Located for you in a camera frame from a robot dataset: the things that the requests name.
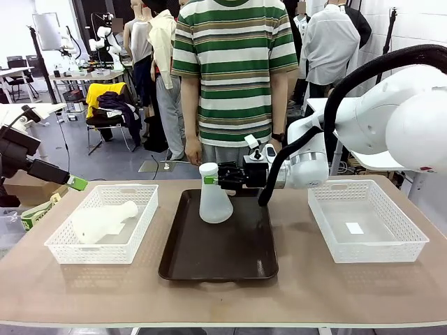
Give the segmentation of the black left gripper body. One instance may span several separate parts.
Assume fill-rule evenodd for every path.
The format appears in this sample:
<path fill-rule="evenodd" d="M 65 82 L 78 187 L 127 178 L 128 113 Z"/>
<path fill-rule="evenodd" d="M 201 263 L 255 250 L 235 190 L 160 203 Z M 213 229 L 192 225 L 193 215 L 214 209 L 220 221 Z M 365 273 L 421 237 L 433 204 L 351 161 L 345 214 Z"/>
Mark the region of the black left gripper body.
<path fill-rule="evenodd" d="M 28 158 L 36 154 L 41 141 L 7 126 L 1 127 L 1 177 L 10 179 L 18 170 L 37 177 L 31 170 L 34 160 Z"/>

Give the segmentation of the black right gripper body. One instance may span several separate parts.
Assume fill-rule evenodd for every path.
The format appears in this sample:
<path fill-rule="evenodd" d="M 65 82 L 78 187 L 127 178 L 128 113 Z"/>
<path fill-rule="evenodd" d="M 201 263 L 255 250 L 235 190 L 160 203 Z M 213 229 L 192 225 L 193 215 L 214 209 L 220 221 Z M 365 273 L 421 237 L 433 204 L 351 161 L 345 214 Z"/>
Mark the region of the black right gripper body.
<path fill-rule="evenodd" d="M 244 185 L 247 188 L 265 187 L 269 172 L 269 163 L 266 158 L 254 160 L 250 156 L 244 156 L 242 169 L 244 170 Z"/>

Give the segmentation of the person's right hand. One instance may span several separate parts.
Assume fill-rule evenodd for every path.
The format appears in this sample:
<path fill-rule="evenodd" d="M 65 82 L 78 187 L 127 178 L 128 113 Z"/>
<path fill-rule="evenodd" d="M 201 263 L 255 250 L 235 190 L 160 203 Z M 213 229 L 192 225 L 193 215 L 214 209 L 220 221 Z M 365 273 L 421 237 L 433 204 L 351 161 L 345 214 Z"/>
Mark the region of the person's right hand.
<path fill-rule="evenodd" d="M 199 166 L 202 164 L 202 147 L 200 140 L 196 137 L 188 137 L 184 152 L 190 164 Z"/>

